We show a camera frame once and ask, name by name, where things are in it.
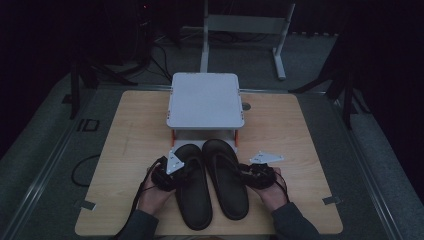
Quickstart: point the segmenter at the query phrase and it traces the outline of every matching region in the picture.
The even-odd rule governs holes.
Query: human hand
[[[165,205],[165,202],[169,199],[169,197],[174,193],[175,190],[166,192],[157,188],[152,182],[152,174],[150,174],[144,183],[143,192],[141,193],[138,200],[137,209],[150,215],[155,215]]]
[[[276,176],[277,182],[287,191],[287,185],[284,179],[281,177],[280,168],[273,168],[273,169],[275,171],[275,174],[277,174]],[[261,190],[256,188],[251,188],[251,189],[255,191],[259,195],[259,197],[261,197],[262,202],[264,203],[265,207],[270,212],[273,212],[274,210],[288,203],[286,194],[283,192],[280,186],[278,186],[276,183],[274,183],[269,188],[265,188]]]

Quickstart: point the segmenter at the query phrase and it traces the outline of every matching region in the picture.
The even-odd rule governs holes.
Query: sleeve
[[[119,240],[153,239],[159,220],[140,210],[134,211]]]
[[[272,213],[274,227],[279,240],[321,239],[318,230],[303,217],[294,203],[288,203]]]

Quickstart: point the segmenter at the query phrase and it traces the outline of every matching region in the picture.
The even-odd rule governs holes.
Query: wooden table
[[[314,144],[299,103],[289,94],[242,94],[251,105],[245,111],[245,125],[239,130],[238,158],[249,164],[259,150],[283,155],[280,167],[288,185],[290,200],[322,234],[336,234],[343,226],[331,196]],[[169,92],[127,91],[123,94],[106,139],[86,200],[93,211],[82,209],[75,231],[79,235],[114,235],[125,223],[132,200],[146,169],[171,148],[171,130],[166,125]],[[255,235],[274,233],[272,219],[261,200],[248,189],[250,210],[239,221],[221,212],[208,178],[213,220],[202,231],[183,222],[175,197],[158,214],[157,235]]]

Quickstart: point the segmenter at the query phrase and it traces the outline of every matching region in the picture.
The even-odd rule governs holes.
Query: dark background
[[[179,27],[202,25],[202,2],[155,1],[154,27],[178,40]],[[221,12],[228,1],[209,2],[211,12]],[[233,13],[240,15],[274,16],[284,10],[283,6],[276,7],[281,5],[279,0],[235,3]],[[326,68],[337,69],[347,59],[354,60],[349,64],[355,71],[355,87],[363,92],[421,200],[423,16],[421,1],[302,0],[296,5],[290,26],[290,32],[306,32],[309,37],[315,32],[348,36],[333,49],[334,59],[329,59]],[[108,49],[97,51],[105,54],[98,55],[99,59],[119,55],[106,20],[101,0],[0,2],[0,156],[55,83],[69,73],[70,51],[75,43],[84,45],[87,51],[94,46]]]

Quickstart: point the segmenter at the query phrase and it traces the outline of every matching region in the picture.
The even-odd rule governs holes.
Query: white metal frame
[[[209,14],[208,0],[204,0],[204,22],[203,22],[203,50],[200,63],[200,72],[208,71],[209,59],[209,31],[228,31],[228,32],[250,32],[264,34],[278,34],[280,40],[277,47],[273,48],[273,57],[275,67],[277,69],[278,78],[286,79],[283,62],[281,60],[281,52],[284,41],[287,36],[287,30],[290,26],[291,17],[293,15],[295,4],[291,3],[285,18],[269,18],[269,17],[249,17],[249,16],[233,16],[233,15],[212,15]]]

